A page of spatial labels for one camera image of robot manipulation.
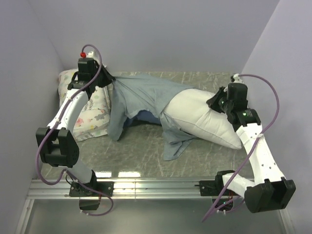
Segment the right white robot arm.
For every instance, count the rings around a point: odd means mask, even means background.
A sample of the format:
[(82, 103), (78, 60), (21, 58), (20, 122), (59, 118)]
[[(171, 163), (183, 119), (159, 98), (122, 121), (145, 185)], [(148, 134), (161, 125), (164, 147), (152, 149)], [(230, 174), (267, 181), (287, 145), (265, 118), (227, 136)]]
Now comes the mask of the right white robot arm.
[(220, 87), (207, 101), (208, 106), (227, 116), (238, 135), (254, 175), (250, 181), (239, 171), (221, 171), (215, 177), (215, 190), (220, 196), (233, 191), (245, 200), (251, 213), (285, 209), (296, 186), (287, 180), (279, 169), (264, 137), (264, 130), (258, 113), (248, 108), (248, 87), (243, 83), (231, 83)]

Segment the blue fish-print pillowcase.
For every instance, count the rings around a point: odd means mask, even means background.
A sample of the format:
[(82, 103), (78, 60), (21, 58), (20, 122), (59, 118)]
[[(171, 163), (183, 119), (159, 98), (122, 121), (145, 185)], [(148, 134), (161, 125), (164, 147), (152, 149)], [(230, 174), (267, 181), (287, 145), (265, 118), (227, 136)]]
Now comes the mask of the blue fish-print pillowcase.
[(162, 126), (164, 160), (179, 158), (195, 136), (182, 131), (164, 109), (177, 94), (191, 86), (149, 75), (116, 77), (112, 84), (108, 136), (119, 140), (127, 123), (133, 122), (139, 113), (148, 112)]

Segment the white pillow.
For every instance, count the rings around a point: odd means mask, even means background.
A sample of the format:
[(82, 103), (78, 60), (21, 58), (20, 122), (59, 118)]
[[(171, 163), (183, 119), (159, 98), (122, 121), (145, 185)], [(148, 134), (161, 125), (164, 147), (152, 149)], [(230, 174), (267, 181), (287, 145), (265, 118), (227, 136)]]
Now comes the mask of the white pillow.
[(213, 96), (195, 88), (184, 90), (172, 98), (163, 113), (185, 133), (224, 147), (241, 149), (241, 141), (227, 116), (212, 110), (206, 103)]

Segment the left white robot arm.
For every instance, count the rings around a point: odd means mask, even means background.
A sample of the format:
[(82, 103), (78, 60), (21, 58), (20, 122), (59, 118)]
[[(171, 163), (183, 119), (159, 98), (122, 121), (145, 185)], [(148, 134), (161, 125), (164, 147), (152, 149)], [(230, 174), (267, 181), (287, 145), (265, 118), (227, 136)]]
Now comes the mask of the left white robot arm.
[(39, 163), (61, 167), (75, 182), (80, 182), (81, 190), (87, 196), (98, 191), (98, 183), (93, 181), (93, 171), (79, 159), (79, 148), (73, 136), (74, 126), (81, 110), (97, 88), (104, 88), (113, 81), (113, 76), (102, 64), (100, 56), (90, 57), (80, 54), (78, 70), (67, 86), (66, 97), (57, 115), (44, 128), (36, 131), (38, 150), (35, 167), (38, 177), (48, 185), (40, 172)]

